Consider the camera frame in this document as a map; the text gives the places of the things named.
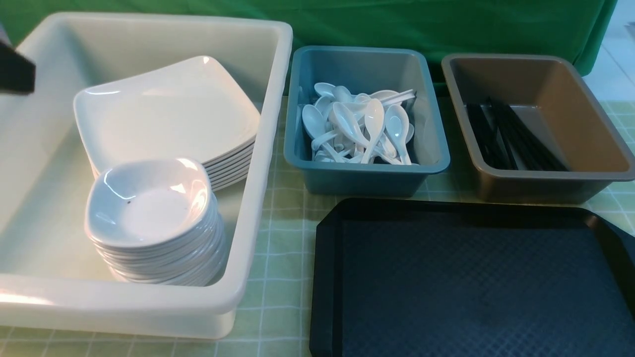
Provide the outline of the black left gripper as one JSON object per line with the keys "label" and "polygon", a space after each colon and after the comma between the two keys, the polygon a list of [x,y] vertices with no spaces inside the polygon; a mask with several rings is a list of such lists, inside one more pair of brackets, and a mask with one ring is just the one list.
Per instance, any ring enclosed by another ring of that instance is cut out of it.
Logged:
{"label": "black left gripper", "polygon": [[11,44],[3,26],[0,27],[0,92],[29,95],[35,91],[36,65],[20,54]]}

